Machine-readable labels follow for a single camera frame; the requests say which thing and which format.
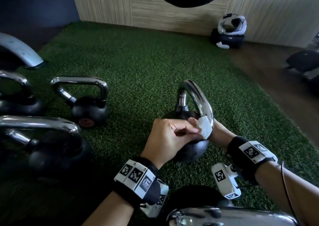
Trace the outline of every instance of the kettlebell handle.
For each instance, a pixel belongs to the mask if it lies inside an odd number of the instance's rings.
[[[190,95],[198,114],[201,117],[207,116],[212,127],[214,126],[214,114],[211,105],[201,89],[192,80],[182,81],[177,89],[177,107],[187,107],[187,94]]]
[[[100,95],[98,99],[101,101],[106,101],[107,95],[109,93],[108,85],[105,81],[100,78],[87,76],[58,76],[51,80],[52,89],[65,101],[70,101],[75,103],[77,100],[72,96],[67,90],[61,87],[62,84],[78,84],[78,85],[95,85],[100,88]]]
[[[42,128],[63,131],[73,136],[75,145],[81,145],[83,139],[81,128],[77,124],[63,118],[5,115],[0,116],[0,129],[4,128],[5,135],[22,144],[27,144],[30,139],[16,129]]]
[[[28,82],[28,80],[16,73],[16,72],[9,72],[9,71],[3,71],[0,70],[0,79],[9,79],[9,80],[14,80],[16,82],[18,82],[21,85],[21,89],[23,91],[23,94],[26,95],[27,98],[32,98],[33,94],[31,91],[31,86]]]

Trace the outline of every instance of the kettlebell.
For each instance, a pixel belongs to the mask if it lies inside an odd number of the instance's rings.
[[[198,114],[189,110],[186,101],[187,94],[189,94],[190,98],[192,99]],[[190,117],[199,119],[203,116],[208,117],[211,126],[213,127],[213,109],[204,93],[192,80],[187,79],[182,81],[177,89],[177,102],[175,105],[175,110],[165,114],[163,118],[188,120]],[[207,139],[191,141],[177,152],[173,160],[183,163],[195,161],[205,153],[208,144],[209,141]]]
[[[62,84],[96,85],[100,88],[100,95],[87,95],[76,99],[68,91],[61,87]],[[102,126],[108,116],[106,99],[109,93],[105,81],[97,77],[58,76],[51,81],[53,90],[65,100],[72,109],[74,122],[83,128]]]
[[[20,129],[49,129],[32,139]],[[1,116],[2,134],[23,145],[28,165],[36,177],[70,179],[91,167],[91,146],[81,128],[66,119],[30,116]]]
[[[0,115],[44,116],[43,102],[32,94],[31,86],[24,76],[15,72],[0,71],[0,79],[13,80],[21,86],[18,93],[0,93]]]

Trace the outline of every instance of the artificial turf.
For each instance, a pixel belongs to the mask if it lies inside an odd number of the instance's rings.
[[[231,61],[229,51],[207,37],[92,22],[73,23],[48,43],[40,55],[49,65],[35,71],[19,69],[43,99],[48,116],[70,118],[70,109],[50,88],[58,75],[97,76],[110,86],[110,115],[104,127],[85,130],[94,151],[93,175],[74,184],[34,181],[27,171],[2,167],[2,225],[25,216],[63,219],[79,225],[109,192],[108,180],[123,163],[141,153],[152,122],[172,110],[178,84],[192,79],[210,101],[215,117],[234,133],[258,140],[303,178],[318,185],[319,154],[265,92]],[[92,86],[68,87],[75,96],[97,92]],[[210,145],[190,164],[169,162],[159,177],[170,192],[190,184],[217,188],[210,168],[223,162]],[[275,210],[260,187],[242,189],[234,204]],[[136,212],[132,225],[147,222]]]

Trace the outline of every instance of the hand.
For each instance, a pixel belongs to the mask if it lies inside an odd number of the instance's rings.
[[[192,140],[200,140],[198,128],[182,119],[155,119],[141,157],[160,169]]]
[[[188,122],[193,126],[196,126],[196,121],[197,120],[192,117],[188,119]],[[227,128],[225,128],[224,125],[222,125],[220,122],[214,119],[213,131],[211,135],[208,137],[208,140],[211,143],[220,147],[224,152],[227,152],[227,146],[233,140],[234,137],[236,137],[236,134],[229,131]]]

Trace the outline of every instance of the forearm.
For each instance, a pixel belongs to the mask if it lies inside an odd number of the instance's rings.
[[[82,226],[126,226],[134,208],[116,192],[111,192]]]
[[[319,188],[284,169],[289,198],[296,216],[306,225],[316,225],[319,220]],[[255,178],[276,205],[291,214],[282,182],[281,166],[275,162],[262,164]]]

